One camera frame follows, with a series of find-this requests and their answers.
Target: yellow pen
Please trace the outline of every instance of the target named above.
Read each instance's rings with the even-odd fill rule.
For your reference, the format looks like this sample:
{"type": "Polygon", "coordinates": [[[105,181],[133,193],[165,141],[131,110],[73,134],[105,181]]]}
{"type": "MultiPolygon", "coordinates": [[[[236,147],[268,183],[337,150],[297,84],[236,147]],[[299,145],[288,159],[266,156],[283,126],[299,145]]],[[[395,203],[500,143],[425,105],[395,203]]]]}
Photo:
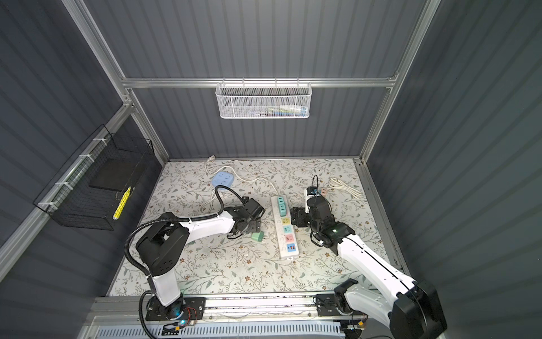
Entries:
{"type": "Polygon", "coordinates": [[[122,209],[124,209],[124,205],[126,205],[126,201],[130,197],[130,192],[132,191],[131,187],[128,187],[126,192],[124,192],[124,195],[122,196],[122,199],[119,202],[119,207],[117,207],[117,210],[115,211],[115,214],[113,214],[113,220],[117,220],[120,218],[120,214],[122,213],[122,209]]]}

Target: floral tablecloth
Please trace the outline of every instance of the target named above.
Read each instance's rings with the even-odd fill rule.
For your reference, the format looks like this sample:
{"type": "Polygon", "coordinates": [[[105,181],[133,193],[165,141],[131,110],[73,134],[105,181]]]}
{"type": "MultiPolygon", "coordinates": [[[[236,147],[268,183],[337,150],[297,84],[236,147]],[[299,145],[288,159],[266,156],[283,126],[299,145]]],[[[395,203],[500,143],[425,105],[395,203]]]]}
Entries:
{"type": "MultiPolygon", "coordinates": [[[[279,194],[288,196],[291,207],[304,206],[302,192],[310,186],[314,174],[319,177],[320,187],[327,186],[331,177],[337,177],[363,191],[352,159],[209,162],[209,172],[223,165],[232,166],[246,179],[263,176],[271,180],[279,194]]],[[[144,221],[168,211],[177,216],[201,215],[202,204],[209,201],[212,194],[212,177],[205,172],[205,162],[168,163],[145,211],[144,221]]],[[[263,180],[247,183],[238,178],[232,188],[266,208],[261,225],[265,234],[263,241],[256,242],[250,235],[228,240],[221,234],[186,244],[175,267],[177,282],[184,294],[332,290],[348,278],[369,284],[349,263],[329,249],[312,244],[306,228],[295,229],[300,256],[295,260],[281,260],[271,212],[273,188],[263,180]]],[[[224,196],[226,206],[238,204],[232,194],[226,192],[224,196]]],[[[365,197],[353,200],[347,192],[331,190],[327,198],[335,218],[352,227],[369,247],[388,260],[365,197]]],[[[211,213],[218,210],[218,202],[214,199],[212,207],[207,204],[203,208],[204,213],[211,213]]],[[[140,259],[134,245],[143,233],[139,232],[132,242],[131,253],[136,260],[140,259]]],[[[144,275],[124,259],[109,295],[140,295],[147,289],[144,275]]]]}

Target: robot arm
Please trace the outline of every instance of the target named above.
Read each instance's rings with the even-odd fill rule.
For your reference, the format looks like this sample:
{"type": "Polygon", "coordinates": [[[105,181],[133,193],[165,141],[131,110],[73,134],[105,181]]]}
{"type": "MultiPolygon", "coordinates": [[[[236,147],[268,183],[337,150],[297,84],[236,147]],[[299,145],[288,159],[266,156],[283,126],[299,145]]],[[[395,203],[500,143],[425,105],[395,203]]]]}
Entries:
{"type": "Polygon", "coordinates": [[[396,339],[434,339],[446,330],[435,288],[398,271],[371,250],[352,228],[336,222],[330,205],[318,196],[316,187],[307,189],[304,210],[291,211],[298,227],[310,227],[311,236],[316,239],[313,243],[350,262],[381,293],[349,279],[334,290],[337,310],[342,314],[362,311],[388,326],[396,339]]]}
{"type": "MultiPolygon", "coordinates": [[[[150,276],[147,279],[162,306],[169,307],[183,302],[173,268],[187,242],[213,234],[239,234],[248,229],[252,222],[258,221],[265,212],[254,199],[245,197],[243,202],[242,206],[226,207],[220,214],[210,215],[207,219],[193,218],[203,220],[157,222],[139,239],[135,248],[149,268],[150,276]]],[[[160,219],[175,218],[171,212],[160,216],[160,219]]]]}

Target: black wire basket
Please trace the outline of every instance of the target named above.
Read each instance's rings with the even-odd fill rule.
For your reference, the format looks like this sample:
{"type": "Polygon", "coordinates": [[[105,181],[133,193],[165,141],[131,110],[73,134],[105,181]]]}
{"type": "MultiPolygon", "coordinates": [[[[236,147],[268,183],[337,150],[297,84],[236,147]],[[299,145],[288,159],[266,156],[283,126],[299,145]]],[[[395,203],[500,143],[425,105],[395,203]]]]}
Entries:
{"type": "Polygon", "coordinates": [[[57,173],[34,205],[61,226],[112,231],[153,158],[150,140],[107,133],[61,182],[57,173]]]}

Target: corrugated wall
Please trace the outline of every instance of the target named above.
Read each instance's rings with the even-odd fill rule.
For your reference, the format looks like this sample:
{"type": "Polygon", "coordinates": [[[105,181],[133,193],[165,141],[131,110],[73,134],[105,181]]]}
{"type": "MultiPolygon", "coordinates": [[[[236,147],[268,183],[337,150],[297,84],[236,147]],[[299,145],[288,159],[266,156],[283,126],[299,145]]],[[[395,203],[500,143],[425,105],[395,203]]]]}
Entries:
{"type": "Polygon", "coordinates": [[[88,1],[130,78],[391,76],[423,1],[88,1]]]}
{"type": "Polygon", "coordinates": [[[385,91],[318,88],[308,119],[238,120],[214,89],[135,89],[171,158],[359,155],[385,91]]]}
{"type": "MultiPolygon", "coordinates": [[[[0,1],[0,245],[79,145],[121,105],[60,0],[0,1]]],[[[131,118],[119,131],[141,137],[131,118]]],[[[1,338],[74,338],[107,292],[160,172],[115,231],[48,222],[0,283],[1,338]]]]}
{"type": "MultiPolygon", "coordinates": [[[[129,78],[385,78],[422,0],[88,1],[129,78]]],[[[171,158],[355,156],[384,89],[315,89],[311,116],[224,120],[210,89],[135,89],[171,158]]]]}
{"type": "Polygon", "coordinates": [[[0,2],[0,244],[122,104],[60,1],[0,2]]]}
{"type": "Polygon", "coordinates": [[[541,17],[540,1],[444,1],[369,159],[447,338],[540,336],[541,17]]]}
{"type": "MultiPolygon", "coordinates": [[[[117,132],[141,138],[131,117],[117,132]]],[[[106,295],[162,167],[147,164],[113,231],[49,221],[0,283],[0,337],[73,339],[95,297],[106,295]]]]}

